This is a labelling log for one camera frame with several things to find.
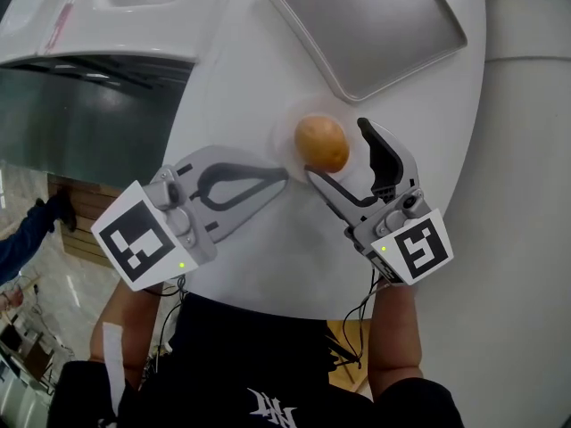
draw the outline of white wall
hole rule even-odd
[[[488,24],[532,1],[488,5]],[[467,427],[556,428],[571,414],[571,62],[494,52],[446,215],[456,259],[418,291],[423,368]]]

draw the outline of hand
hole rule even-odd
[[[11,292],[7,292],[6,296],[10,300],[10,306],[13,308],[18,308],[24,302],[24,293],[20,287],[16,287]]]

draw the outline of forearm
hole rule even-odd
[[[162,284],[153,287],[153,290],[161,292]],[[125,377],[133,388],[138,388],[151,345],[160,301],[160,297],[144,291],[132,292],[121,280],[95,324],[91,336],[90,360],[104,362],[103,323],[122,326]]]
[[[368,379],[374,398],[402,379],[422,377],[412,288],[388,287],[377,294],[368,350]]]

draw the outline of black shirt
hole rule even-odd
[[[461,427],[450,393],[405,379],[371,401],[328,384],[325,323],[267,316],[188,296],[159,373],[120,403],[121,426]],[[67,364],[48,427],[113,420],[105,365]]]

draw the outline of floor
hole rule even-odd
[[[47,198],[46,173],[0,161],[0,239],[12,233],[36,198]],[[64,253],[59,233],[45,238],[36,256],[21,273],[20,279],[5,284],[0,291],[12,288],[14,282],[23,288],[37,278],[37,298],[30,287],[25,292],[24,304],[16,310],[28,317],[46,336],[56,338],[53,340],[53,378],[57,379],[63,363],[69,359],[89,357],[91,332],[119,281],[119,275],[113,269]],[[153,345],[158,343],[163,320],[176,303],[175,298],[161,301]],[[33,309],[37,304],[40,309]]]

